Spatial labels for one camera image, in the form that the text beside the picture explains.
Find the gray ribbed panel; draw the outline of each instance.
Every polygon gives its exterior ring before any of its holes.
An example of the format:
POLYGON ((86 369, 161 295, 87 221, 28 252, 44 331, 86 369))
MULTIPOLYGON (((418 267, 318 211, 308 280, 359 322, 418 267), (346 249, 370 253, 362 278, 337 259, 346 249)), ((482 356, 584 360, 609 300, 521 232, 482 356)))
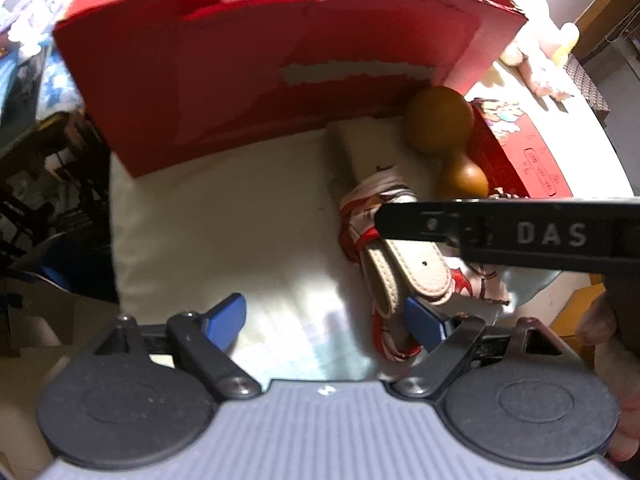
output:
POLYGON ((592 460, 551 472, 520 471, 465 449, 427 404, 403 402, 380 382, 274 381, 254 400, 228 402, 190 448, 127 472, 56 461, 42 480, 605 480, 592 460))

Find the wooden door frame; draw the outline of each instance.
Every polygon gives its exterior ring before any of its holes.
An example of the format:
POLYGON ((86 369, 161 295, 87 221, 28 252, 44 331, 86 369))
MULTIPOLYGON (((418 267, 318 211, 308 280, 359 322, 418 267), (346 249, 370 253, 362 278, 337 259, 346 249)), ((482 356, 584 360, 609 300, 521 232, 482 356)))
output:
POLYGON ((637 4, 640 0, 595 0, 575 22, 580 30, 575 57, 585 59, 637 4))

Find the wooden maraca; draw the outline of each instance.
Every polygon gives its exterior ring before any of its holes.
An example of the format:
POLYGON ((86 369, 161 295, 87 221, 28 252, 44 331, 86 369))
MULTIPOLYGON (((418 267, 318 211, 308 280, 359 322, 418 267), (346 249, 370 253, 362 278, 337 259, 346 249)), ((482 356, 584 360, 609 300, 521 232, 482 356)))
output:
POLYGON ((442 160, 435 189, 439 199, 489 195, 485 174, 465 153, 473 126, 471 105, 451 88, 425 88, 409 101, 402 119, 402 136, 419 152, 442 160))

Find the plush toy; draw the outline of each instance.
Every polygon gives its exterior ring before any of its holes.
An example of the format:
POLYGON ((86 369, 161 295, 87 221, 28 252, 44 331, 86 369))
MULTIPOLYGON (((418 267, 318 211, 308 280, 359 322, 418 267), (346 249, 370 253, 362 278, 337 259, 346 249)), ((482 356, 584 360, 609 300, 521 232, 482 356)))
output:
POLYGON ((500 60, 517 66, 527 87, 535 95, 561 101, 571 96, 562 67, 578 41, 578 28, 565 23, 558 29, 549 17, 546 0, 520 1, 529 21, 504 50, 500 60))

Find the red box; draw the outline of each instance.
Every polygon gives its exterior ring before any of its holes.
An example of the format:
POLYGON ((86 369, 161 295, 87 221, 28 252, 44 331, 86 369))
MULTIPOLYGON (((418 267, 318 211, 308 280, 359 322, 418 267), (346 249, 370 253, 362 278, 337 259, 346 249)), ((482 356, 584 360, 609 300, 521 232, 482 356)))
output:
POLYGON ((573 196, 556 160, 518 104, 472 101, 476 120, 466 153, 484 171, 489 189, 530 198, 573 196))
POLYGON ((508 0, 75 0, 54 31, 133 176, 466 93, 525 18, 508 0))

